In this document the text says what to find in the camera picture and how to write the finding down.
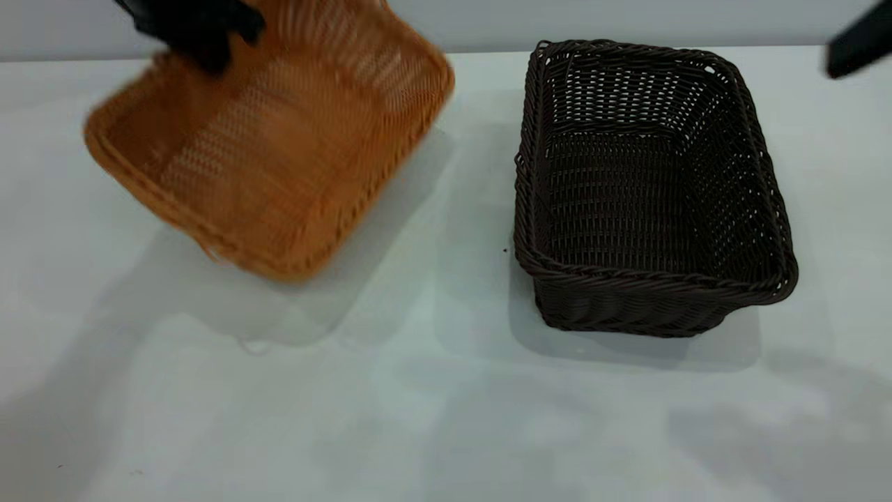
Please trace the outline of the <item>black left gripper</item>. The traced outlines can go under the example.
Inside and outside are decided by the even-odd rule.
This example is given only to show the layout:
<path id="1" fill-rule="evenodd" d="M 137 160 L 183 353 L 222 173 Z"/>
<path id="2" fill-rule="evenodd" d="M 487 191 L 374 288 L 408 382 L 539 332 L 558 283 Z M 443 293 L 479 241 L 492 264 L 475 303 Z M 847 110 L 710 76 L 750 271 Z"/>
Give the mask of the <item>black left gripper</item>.
<path id="1" fill-rule="evenodd" d="M 243 1 L 116 1 L 115 4 L 130 16 L 139 33 L 169 42 L 176 54 L 209 75 L 220 75 L 229 67 L 229 33 L 254 44 L 266 28 L 259 9 Z"/>

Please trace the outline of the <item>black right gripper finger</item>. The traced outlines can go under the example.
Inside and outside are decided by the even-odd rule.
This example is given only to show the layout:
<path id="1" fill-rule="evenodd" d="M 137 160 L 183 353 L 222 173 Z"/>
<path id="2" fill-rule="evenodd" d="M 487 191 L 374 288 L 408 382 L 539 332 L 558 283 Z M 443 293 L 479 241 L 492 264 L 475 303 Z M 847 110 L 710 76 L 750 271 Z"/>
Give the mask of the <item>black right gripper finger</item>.
<path id="1" fill-rule="evenodd" d="M 826 73 L 832 79 L 872 66 L 891 52 L 891 2 L 880 1 L 827 44 Z"/>

